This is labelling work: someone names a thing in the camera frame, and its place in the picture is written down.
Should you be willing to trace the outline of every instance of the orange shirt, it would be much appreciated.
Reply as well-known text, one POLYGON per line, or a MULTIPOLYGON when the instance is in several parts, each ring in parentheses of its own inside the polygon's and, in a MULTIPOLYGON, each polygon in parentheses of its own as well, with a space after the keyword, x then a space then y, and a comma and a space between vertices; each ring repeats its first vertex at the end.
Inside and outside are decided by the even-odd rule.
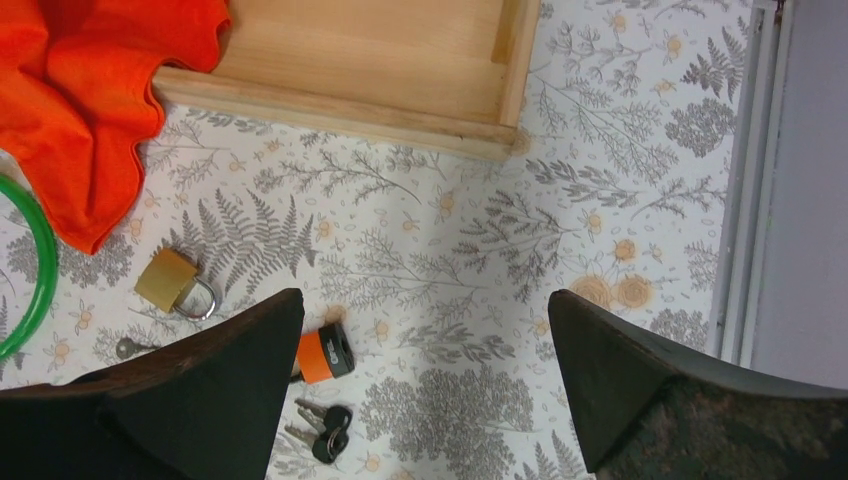
POLYGON ((57 235, 94 253, 141 190, 136 146, 165 121, 153 74, 212 70, 227 0, 0 3, 0 148, 57 235))

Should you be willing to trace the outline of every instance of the gray wall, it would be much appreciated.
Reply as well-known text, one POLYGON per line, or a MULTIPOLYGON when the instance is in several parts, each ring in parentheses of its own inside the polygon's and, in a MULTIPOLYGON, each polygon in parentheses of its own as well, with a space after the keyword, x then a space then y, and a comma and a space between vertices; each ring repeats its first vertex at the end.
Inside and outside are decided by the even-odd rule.
POLYGON ((848 388, 848 1, 800 0, 752 367, 848 388))

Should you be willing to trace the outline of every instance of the wooden tray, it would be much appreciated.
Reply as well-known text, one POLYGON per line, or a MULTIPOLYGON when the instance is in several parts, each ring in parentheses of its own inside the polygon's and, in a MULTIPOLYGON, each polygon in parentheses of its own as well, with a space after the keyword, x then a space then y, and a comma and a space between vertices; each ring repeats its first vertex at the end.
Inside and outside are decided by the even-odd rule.
POLYGON ((211 74, 162 67, 160 98, 504 161, 540 0, 232 0, 211 74))

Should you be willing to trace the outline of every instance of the orange padlock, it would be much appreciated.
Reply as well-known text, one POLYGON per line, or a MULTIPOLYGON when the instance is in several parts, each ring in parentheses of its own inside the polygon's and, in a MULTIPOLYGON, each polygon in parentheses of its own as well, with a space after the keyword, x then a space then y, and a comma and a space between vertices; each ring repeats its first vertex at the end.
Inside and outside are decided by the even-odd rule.
POLYGON ((292 382, 318 383, 339 378, 355 367, 341 324, 333 323, 300 337, 292 382))

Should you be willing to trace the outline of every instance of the key head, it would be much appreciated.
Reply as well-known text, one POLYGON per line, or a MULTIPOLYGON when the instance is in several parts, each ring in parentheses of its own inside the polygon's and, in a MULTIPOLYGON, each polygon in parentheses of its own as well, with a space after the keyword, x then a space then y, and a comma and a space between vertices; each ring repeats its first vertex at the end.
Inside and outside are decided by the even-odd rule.
POLYGON ((319 462, 330 465, 347 448, 349 441, 347 432, 340 428, 324 433, 312 444, 312 456, 319 462))
POLYGON ((350 421, 353 419, 353 412, 341 405, 333 405, 327 409, 324 414, 325 431, 332 432, 335 429, 347 430, 350 426, 350 421))
POLYGON ((333 453, 329 446, 329 435, 322 435, 312 444, 312 456, 319 462, 330 465, 336 461, 337 454, 333 453))

